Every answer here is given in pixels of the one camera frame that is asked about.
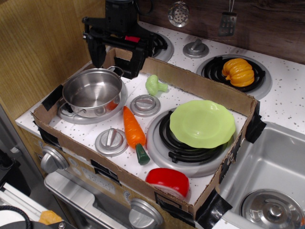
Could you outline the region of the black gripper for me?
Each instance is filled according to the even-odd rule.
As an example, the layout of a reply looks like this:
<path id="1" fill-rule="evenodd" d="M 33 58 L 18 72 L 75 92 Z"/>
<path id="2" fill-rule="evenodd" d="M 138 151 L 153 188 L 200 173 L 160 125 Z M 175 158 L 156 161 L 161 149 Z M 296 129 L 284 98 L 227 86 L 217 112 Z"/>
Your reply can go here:
<path id="1" fill-rule="evenodd" d="M 105 46 L 109 45 L 132 52 L 131 59 L 124 64 L 125 78 L 138 76 L 148 56 L 150 31 L 141 27 L 137 21 L 119 24 L 118 19 L 115 19 L 114 24 L 108 25 L 106 18 L 84 17 L 82 23 L 83 37 L 96 68 L 102 67 L 106 57 Z"/>

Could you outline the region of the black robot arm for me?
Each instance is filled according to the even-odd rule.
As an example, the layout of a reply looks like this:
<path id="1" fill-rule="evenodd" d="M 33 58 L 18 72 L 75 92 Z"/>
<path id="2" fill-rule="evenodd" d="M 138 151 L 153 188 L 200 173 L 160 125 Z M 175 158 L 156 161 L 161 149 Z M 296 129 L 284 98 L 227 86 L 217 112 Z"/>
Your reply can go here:
<path id="1" fill-rule="evenodd" d="M 106 58 L 106 46 L 132 52 L 129 61 L 115 58 L 124 77 L 138 76 L 147 57 L 154 55 L 156 35 L 138 24 L 139 9 L 135 0 L 107 0 L 105 17 L 84 17 L 83 38 L 88 44 L 92 64 L 100 68 Z"/>

